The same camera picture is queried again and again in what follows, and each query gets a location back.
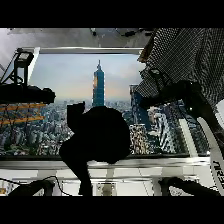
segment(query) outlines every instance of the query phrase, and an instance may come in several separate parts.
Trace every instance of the city skyline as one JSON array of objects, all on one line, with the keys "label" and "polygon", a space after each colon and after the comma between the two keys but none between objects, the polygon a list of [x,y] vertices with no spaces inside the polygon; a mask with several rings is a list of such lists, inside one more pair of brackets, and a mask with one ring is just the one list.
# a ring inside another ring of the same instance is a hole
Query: city skyline
[{"label": "city skyline", "polygon": [[105,100],[129,100],[129,85],[139,84],[145,65],[129,54],[40,54],[30,85],[51,88],[56,100],[92,100],[93,72],[101,61],[105,73]]}]

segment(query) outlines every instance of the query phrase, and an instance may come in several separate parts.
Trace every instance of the printed image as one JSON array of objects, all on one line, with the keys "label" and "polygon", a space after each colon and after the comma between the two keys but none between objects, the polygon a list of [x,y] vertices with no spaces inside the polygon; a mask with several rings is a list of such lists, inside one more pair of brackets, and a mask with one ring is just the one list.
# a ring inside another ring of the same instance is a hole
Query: printed image
[{"label": "printed image", "polygon": [[0,155],[58,155],[63,141],[74,134],[67,126],[67,105],[82,101],[86,111],[105,105],[122,113],[130,128],[133,155],[189,154],[189,139],[198,153],[206,154],[204,133],[186,114],[182,101],[147,111],[139,107],[142,96],[135,88],[145,65],[137,58],[129,54],[40,54],[29,85],[52,89],[55,103],[1,105]]}]

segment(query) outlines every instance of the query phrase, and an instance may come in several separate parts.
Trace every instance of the patterned fabric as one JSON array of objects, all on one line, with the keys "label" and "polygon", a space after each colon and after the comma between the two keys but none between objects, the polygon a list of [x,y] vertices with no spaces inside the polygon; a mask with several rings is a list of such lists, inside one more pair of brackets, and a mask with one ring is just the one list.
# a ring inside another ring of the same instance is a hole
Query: patterned fabric
[{"label": "patterned fabric", "polygon": [[203,94],[215,109],[224,98],[224,29],[223,28],[161,28],[141,72],[143,81],[136,88],[142,96],[158,94],[149,74],[153,68],[166,72],[173,82],[198,81]]}]

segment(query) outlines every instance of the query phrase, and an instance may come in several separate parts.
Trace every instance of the floor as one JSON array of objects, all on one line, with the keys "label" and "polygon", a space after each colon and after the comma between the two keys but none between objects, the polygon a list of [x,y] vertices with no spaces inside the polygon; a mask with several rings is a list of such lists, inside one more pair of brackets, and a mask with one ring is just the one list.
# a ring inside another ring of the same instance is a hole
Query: floor
[{"label": "floor", "polygon": [[[136,28],[119,28],[120,34]],[[126,47],[143,48],[149,37],[144,32],[121,36],[115,28],[0,28],[0,76],[19,47]]]}]

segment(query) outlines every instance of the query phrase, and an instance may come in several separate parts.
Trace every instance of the sky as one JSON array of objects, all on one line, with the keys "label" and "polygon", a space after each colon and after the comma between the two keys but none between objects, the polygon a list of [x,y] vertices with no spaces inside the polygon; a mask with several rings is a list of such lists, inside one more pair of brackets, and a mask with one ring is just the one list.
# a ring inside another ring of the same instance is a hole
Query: sky
[{"label": "sky", "polygon": [[30,85],[51,88],[56,100],[92,100],[93,74],[100,60],[105,100],[130,100],[129,85],[139,84],[145,64],[131,54],[40,54]]}]

